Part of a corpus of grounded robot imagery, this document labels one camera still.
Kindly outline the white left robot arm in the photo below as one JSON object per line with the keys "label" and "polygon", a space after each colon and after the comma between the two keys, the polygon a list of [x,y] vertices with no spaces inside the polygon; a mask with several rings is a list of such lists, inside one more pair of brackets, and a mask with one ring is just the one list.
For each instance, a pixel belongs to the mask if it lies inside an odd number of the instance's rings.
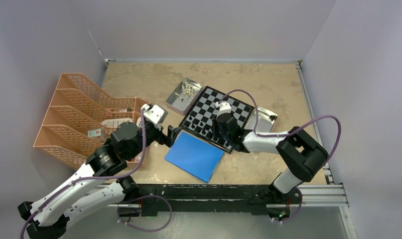
{"label": "white left robot arm", "polygon": [[25,220],[19,237],[31,239],[58,239],[66,230],[82,218],[110,204],[143,202],[155,198],[171,204],[162,196],[144,195],[129,172],[118,175],[127,167],[126,160],[138,154],[145,156],[146,148],[154,141],[171,147],[181,128],[143,122],[138,127],[125,122],[111,133],[110,138],[91,154],[85,163],[58,188],[35,202],[23,202],[18,206]]}

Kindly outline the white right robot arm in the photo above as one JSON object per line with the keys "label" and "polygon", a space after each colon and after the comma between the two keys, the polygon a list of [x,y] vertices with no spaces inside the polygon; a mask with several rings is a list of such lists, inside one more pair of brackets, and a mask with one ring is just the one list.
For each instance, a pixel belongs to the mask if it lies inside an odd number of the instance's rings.
{"label": "white right robot arm", "polygon": [[327,150],[297,126],[288,132],[265,133],[261,137],[252,129],[242,129],[232,113],[223,113],[213,118],[213,134],[238,152],[281,156],[287,169],[275,178],[269,189],[270,198],[277,203],[286,199],[292,188],[310,182],[329,158]]}

